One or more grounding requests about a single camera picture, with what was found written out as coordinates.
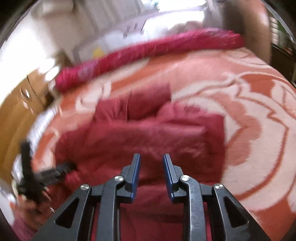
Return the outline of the person's left hand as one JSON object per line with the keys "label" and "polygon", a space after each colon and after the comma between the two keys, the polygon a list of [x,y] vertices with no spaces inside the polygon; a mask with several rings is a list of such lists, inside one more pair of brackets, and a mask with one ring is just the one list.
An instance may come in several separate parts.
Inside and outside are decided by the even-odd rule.
{"label": "person's left hand", "polygon": [[27,199],[24,195],[18,196],[19,210],[24,222],[33,230],[38,230],[45,224],[48,218],[54,213],[52,199],[49,197],[48,189],[43,193],[43,202],[36,204],[33,200]]}

